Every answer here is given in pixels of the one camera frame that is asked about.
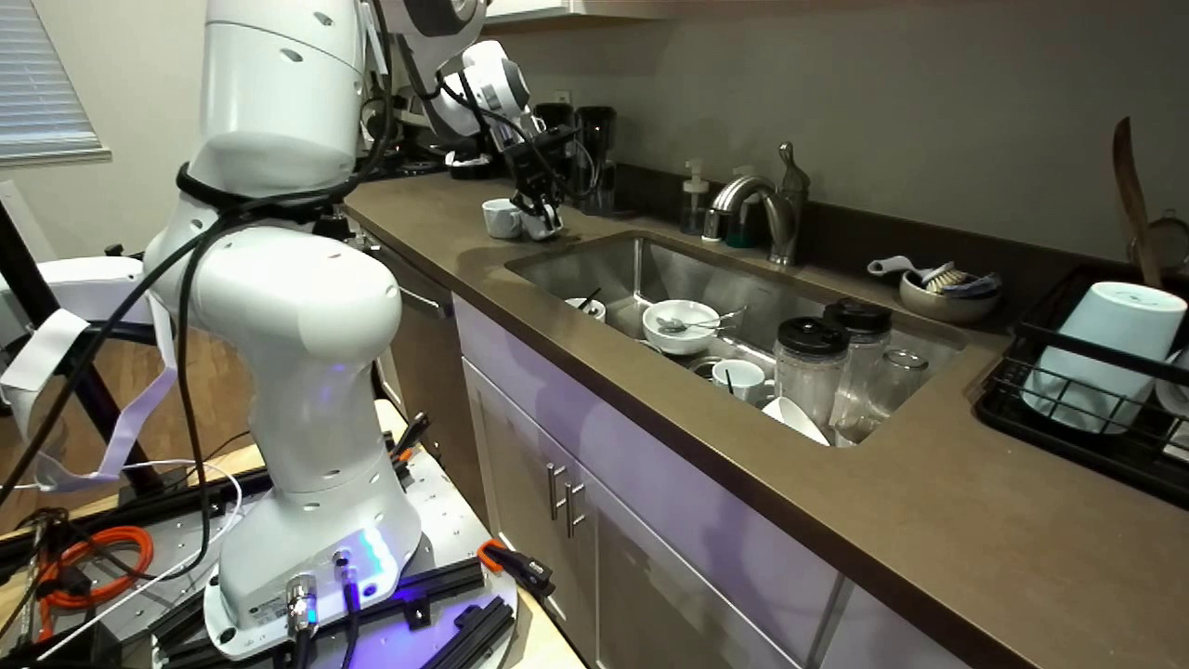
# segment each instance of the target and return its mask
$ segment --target faucet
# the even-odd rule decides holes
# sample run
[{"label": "faucet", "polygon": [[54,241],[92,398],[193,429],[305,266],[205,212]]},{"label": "faucet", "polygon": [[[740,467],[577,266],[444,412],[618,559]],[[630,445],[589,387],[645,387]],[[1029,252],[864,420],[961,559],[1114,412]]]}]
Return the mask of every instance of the faucet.
[{"label": "faucet", "polygon": [[769,225],[769,237],[771,237],[769,262],[781,268],[792,266],[792,252],[793,252],[792,207],[771,195],[769,182],[756,182],[756,179],[735,179],[712,197],[712,204],[704,212],[701,241],[717,241],[722,225],[743,228],[743,212],[751,204],[765,207],[765,225]]}]

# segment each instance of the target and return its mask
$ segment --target window blinds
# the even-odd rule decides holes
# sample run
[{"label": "window blinds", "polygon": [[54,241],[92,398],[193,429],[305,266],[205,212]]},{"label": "window blinds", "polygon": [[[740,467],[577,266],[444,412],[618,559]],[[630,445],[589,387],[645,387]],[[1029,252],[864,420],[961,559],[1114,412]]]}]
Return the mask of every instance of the window blinds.
[{"label": "window blinds", "polygon": [[73,86],[32,0],[0,0],[0,161],[96,153]]}]

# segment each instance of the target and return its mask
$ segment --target backsplash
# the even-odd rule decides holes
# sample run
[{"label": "backsplash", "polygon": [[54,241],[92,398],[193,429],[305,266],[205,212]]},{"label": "backsplash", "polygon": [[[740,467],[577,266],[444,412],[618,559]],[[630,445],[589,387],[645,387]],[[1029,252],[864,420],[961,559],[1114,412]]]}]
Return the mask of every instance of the backsplash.
[{"label": "backsplash", "polygon": [[540,101],[614,104],[625,165],[775,179],[792,138],[822,204],[1123,262],[1117,117],[1148,207],[1189,212],[1181,26],[1181,0],[916,0],[497,39]]}]

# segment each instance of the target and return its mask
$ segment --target brown countertop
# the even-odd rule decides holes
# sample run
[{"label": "brown countertop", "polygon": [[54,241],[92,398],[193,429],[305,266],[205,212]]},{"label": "brown countertop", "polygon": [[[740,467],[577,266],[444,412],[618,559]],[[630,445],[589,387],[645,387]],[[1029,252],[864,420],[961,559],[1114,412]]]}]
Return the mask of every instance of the brown countertop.
[{"label": "brown countertop", "polygon": [[[370,182],[349,212],[967,663],[1189,664],[1189,515],[977,424],[995,340],[961,335],[859,449],[818,449],[504,273],[573,237],[668,228],[566,207],[553,247],[494,241],[479,218],[494,195]],[[891,305],[842,274],[793,278]]]}]

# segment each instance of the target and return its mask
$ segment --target cabinet handle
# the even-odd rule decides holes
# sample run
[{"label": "cabinet handle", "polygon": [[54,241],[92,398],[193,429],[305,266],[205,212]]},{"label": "cabinet handle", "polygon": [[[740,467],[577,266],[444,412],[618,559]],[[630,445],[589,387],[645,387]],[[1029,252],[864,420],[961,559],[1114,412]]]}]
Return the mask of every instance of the cabinet handle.
[{"label": "cabinet handle", "polygon": [[566,537],[573,537],[587,519],[587,515],[579,515],[583,491],[587,491],[587,482],[566,486]]},{"label": "cabinet handle", "polygon": [[556,519],[556,510],[566,507],[566,495],[556,500],[556,481],[566,477],[566,465],[547,465],[547,486],[549,486],[549,519]]},{"label": "cabinet handle", "polygon": [[442,319],[449,319],[449,309],[444,309],[442,303],[434,303],[434,298],[422,298],[422,295],[406,290],[406,285],[402,285],[402,298],[413,303],[413,305],[422,305],[422,309],[439,313]]}]

